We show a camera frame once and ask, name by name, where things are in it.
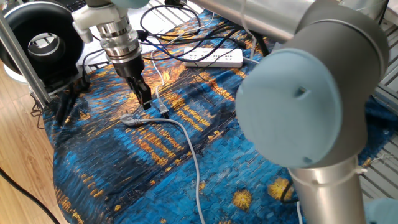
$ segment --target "wooden floor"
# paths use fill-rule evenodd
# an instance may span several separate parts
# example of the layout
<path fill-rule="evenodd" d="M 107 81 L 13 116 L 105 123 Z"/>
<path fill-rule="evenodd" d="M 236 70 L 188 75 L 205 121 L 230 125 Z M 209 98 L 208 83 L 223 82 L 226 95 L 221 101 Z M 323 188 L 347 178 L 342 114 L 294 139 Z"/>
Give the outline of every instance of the wooden floor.
<path fill-rule="evenodd" d="M 45 131 L 37 129 L 37 118 L 30 116 L 33 105 L 28 87 L 11 80 L 0 62 L 0 167 L 66 223 L 53 189 L 53 149 Z M 34 202 L 0 177 L 0 223 L 52 222 Z"/>

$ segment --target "round black device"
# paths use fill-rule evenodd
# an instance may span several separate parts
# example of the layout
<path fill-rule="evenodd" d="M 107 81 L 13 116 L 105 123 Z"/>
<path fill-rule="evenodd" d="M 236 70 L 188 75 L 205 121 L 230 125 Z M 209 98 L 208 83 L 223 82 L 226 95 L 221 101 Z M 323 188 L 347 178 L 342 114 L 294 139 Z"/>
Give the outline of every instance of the round black device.
<path fill-rule="evenodd" d="M 67 8 L 54 2 L 29 2 L 11 10 L 5 18 L 48 91 L 78 73 L 76 63 L 84 43 L 72 26 Z M 0 59 L 21 74 L 1 43 Z"/>

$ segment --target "light blue joint cover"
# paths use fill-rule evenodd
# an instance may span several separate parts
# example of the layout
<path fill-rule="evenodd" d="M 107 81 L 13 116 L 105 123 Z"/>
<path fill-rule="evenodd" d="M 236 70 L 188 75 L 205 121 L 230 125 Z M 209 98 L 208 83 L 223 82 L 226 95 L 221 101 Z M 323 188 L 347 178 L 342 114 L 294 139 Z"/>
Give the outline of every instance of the light blue joint cover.
<path fill-rule="evenodd" d="M 365 204 L 367 224 L 398 223 L 398 200 L 380 198 Z"/>
<path fill-rule="evenodd" d="M 329 70 L 299 49 L 278 50 L 243 80 L 236 112 L 245 137 L 268 160 L 308 167 L 332 149 L 342 102 Z"/>
<path fill-rule="evenodd" d="M 146 6 L 149 0 L 111 0 L 113 4 L 125 9 L 139 9 Z"/>

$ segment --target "power strip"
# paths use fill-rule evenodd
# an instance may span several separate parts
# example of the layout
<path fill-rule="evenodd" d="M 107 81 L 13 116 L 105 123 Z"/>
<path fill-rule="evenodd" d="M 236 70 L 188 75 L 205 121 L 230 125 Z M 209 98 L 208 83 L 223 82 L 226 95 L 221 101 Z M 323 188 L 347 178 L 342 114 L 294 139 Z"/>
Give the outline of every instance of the power strip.
<path fill-rule="evenodd" d="M 186 47 L 184 53 L 191 50 Z M 183 56 L 185 60 L 197 60 L 210 53 L 213 48 L 198 47 Z M 184 62 L 187 67 L 218 67 L 218 68 L 240 68 L 243 64 L 243 53 L 241 49 L 217 49 L 209 57 L 200 62 Z"/>

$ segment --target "blue patterned tablecloth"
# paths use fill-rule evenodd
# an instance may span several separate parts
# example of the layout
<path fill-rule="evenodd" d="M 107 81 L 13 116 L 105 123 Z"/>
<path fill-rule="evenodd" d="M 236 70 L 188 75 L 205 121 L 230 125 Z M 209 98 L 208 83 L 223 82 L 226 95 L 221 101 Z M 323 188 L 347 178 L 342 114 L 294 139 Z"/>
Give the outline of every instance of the blue patterned tablecloth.
<path fill-rule="evenodd" d="M 207 23 L 211 14 L 205 11 L 200 18 Z M 229 24 L 216 16 L 211 25 L 224 23 Z M 189 21 L 172 32 L 195 26 Z M 247 43 L 243 52 L 248 56 L 251 42 L 246 33 L 233 38 Z M 219 41 L 207 40 L 204 46 Z M 174 54 L 184 47 L 169 51 Z M 234 44 L 228 41 L 224 47 Z M 159 52 L 155 56 L 164 57 Z M 254 58 L 261 58 L 259 50 Z M 166 81 L 160 95 L 170 118 L 185 126 L 198 157 L 206 222 L 298 223 L 295 205 L 282 205 L 267 193 L 279 177 L 289 178 L 287 170 L 257 153 L 235 117 L 236 90 L 254 65 L 202 69 L 168 60 L 157 66 Z M 157 100 L 142 111 L 112 65 L 89 76 L 89 92 L 65 91 L 44 111 L 55 150 L 55 193 L 65 218 L 70 223 L 199 223 L 195 166 L 182 131 L 166 123 L 126 127 L 119 121 L 126 110 L 137 118 L 160 118 Z M 152 62 L 146 61 L 143 76 L 154 92 L 160 79 Z M 360 161 L 374 157 L 397 127 L 397 118 L 372 99 L 366 117 L 369 141 Z"/>

